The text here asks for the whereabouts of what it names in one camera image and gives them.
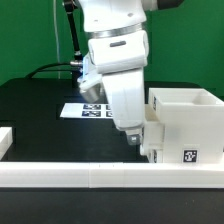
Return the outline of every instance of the green background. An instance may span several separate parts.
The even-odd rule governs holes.
[[[61,2],[57,0],[61,61],[69,61],[73,48]],[[150,12],[147,17],[151,53],[145,80],[193,82],[223,97],[223,0],[185,0],[179,8]],[[87,45],[80,11],[75,19],[84,54]],[[1,0],[0,84],[56,61],[53,0]]]

